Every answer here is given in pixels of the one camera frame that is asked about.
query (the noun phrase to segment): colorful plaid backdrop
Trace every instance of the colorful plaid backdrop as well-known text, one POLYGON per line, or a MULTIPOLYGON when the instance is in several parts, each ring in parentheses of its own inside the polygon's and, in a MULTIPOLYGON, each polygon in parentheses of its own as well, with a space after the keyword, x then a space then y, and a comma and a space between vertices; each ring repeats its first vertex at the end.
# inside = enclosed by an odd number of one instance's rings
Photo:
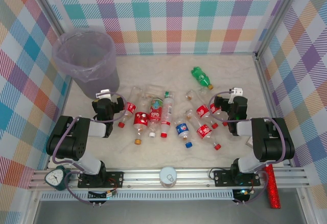
POLYGON ((327 0, 295 0, 264 53, 280 116, 296 146, 317 207, 327 220, 327 0))
POLYGON ((118 54, 252 53, 270 1, 49 0, 66 29, 100 27, 118 54))
POLYGON ((24 193, 70 78, 51 60, 57 36, 35 0, 0 0, 0 223, 17 223, 24 193))

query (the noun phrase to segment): green bottle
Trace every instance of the green bottle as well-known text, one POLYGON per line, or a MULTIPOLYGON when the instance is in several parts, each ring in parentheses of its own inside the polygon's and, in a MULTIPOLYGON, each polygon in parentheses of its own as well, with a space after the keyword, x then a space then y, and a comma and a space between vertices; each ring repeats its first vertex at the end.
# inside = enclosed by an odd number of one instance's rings
POLYGON ((200 67, 194 67, 191 74, 196 78, 200 85, 208 87, 209 90, 213 89, 213 85, 210 84, 208 76, 201 70, 200 67))

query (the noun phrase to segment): mounting plate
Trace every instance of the mounting plate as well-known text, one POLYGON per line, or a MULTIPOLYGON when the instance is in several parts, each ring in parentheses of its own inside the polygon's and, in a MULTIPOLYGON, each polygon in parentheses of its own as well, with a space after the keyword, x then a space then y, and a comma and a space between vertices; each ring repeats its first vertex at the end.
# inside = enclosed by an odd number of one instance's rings
POLYGON ((106 177, 105 182, 102 186, 99 186, 98 184, 93 184, 92 181, 90 181, 89 177, 81 174, 77 187, 78 188, 113 188, 115 187, 114 183, 109 181, 109 179, 114 179, 117 183, 116 188, 122 188, 123 186, 123 180, 124 180, 124 172, 122 171, 106 171, 106 177))
MULTIPOLYGON (((258 174, 246 174, 247 178, 253 179, 253 186, 258 187, 260 186, 260 179, 258 174)), ((214 171, 214 179, 215 179, 215 186, 216 187, 251 187, 252 182, 246 181, 242 185, 236 185, 232 179, 231 179, 231 173, 230 170, 215 170, 214 171)))

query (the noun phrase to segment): red bottle cap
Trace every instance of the red bottle cap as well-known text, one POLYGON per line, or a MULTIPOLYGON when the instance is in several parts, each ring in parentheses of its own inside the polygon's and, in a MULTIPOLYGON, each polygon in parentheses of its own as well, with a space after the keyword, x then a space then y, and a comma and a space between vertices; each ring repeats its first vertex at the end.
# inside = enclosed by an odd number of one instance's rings
POLYGON ((218 144, 218 145, 215 146, 215 149, 216 150, 219 150, 220 148, 221 148, 221 145, 220 144, 218 144))
POLYGON ((124 123, 122 123, 122 122, 119 122, 119 123, 118 123, 118 127, 119 127, 119 128, 123 128, 124 126, 125 126, 124 123))

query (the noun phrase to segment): blue bottle label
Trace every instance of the blue bottle label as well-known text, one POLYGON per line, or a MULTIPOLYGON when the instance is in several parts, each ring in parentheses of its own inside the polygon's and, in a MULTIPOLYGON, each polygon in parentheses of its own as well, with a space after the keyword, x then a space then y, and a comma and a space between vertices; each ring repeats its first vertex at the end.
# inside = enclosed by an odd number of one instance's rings
POLYGON ((176 126, 176 130, 177 130, 177 133, 180 134, 184 131, 188 131, 188 126, 186 125, 186 123, 181 123, 180 125, 176 126))

